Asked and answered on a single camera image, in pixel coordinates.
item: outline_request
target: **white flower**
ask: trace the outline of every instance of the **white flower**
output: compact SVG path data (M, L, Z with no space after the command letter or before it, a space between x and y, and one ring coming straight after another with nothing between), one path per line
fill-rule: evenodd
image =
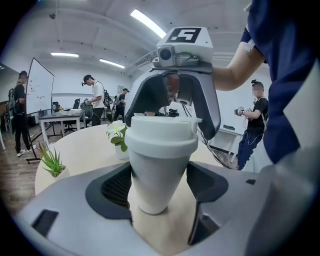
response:
M118 132L120 132L122 129L124 129L126 127L126 125L121 121L114 121L113 123L111 123L107 128L106 128L106 132L110 135L114 135Z

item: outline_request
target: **man in black shirt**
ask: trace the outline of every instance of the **man in black shirt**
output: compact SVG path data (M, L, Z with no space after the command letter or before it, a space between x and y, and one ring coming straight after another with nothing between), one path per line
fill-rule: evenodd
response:
M31 146L28 139L28 126L25 113L25 88L23 84L27 82L28 74L26 71L22 71L19 74L18 82L14 88L14 106L13 106L13 125L15 129L15 149L16 155L20 157L26 150L21 149L20 137L22 134L23 142L28 152L30 152Z
M239 170L245 167L253 150L261 141L265 130L265 123L268 119L268 100L264 97L264 85L257 81L252 81L252 93L257 98L253 111L238 111L236 115L245 116L248 119L248 126L239 143L238 165Z
M122 122L125 122L125 98L126 98L126 94L129 92L127 88L124 88L123 93L121 93L118 98L116 99L116 107L115 107L115 114L113 117L113 121L117 121L118 116L121 115L122 116Z

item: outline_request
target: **man in white shirt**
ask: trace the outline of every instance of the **man in white shirt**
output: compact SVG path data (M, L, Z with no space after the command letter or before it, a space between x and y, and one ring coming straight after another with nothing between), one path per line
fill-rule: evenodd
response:
M87 105L92 104L92 126L99 126L101 124L101 116L105 109L104 95L105 90L101 82L95 80L90 74L83 78L84 84L92 86L93 98L87 101Z

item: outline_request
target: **white cup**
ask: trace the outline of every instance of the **white cup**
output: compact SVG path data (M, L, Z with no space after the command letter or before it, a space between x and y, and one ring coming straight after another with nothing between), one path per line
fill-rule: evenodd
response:
M137 203L142 211L156 215L168 206L198 148L194 117L133 116L125 132Z

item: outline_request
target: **whiteboard frame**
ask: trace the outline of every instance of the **whiteboard frame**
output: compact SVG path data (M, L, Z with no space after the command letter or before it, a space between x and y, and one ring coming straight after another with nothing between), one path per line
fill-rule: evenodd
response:
M32 112L32 113L27 113L27 99L28 99L28 85L29 85L29 75L30 75L30 71L31 71L31 67L32 67L32 64L33 62L37 61L46 71L48 71L51 75L53 75L53 80L52 80L52 86L51 86L51 105L52 105L52 90L54 88L54 81L55 81L55 75L52 74L44 65L42 65L40 63L40 61L38 61L35 57L32 58L32 61L31 61L31 65L30 65L30 68L29 68L29 73L28 73L28 79L26 81L26 88L25 88L25 114L26 115L31 115L31 114L34 114L34 113L39 113L40 110L36 111L36 112ZM41 111L47 111L47 110L51 110L52 112L52 107L51 108L48 108L48 109L41 109Z

